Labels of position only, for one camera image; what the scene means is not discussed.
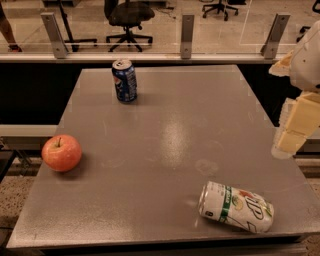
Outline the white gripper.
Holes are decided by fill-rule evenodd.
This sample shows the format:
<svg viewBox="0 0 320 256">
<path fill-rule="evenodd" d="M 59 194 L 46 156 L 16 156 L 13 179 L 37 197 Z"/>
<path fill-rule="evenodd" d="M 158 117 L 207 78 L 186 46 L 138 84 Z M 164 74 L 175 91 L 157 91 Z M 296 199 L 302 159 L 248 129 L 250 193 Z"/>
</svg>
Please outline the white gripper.
<svg viewBox="0 0 320 256">
<path fill-rule="evenodd" d="M 277 77 L 289 76 L 291 84 L 303 92 L 287 98 L 282 106 L 271 154 L 288 159 L 296 154 L 320 126 L 320 20 L 316 21 L 294 51 L 269 68 Z"/>
</svg>

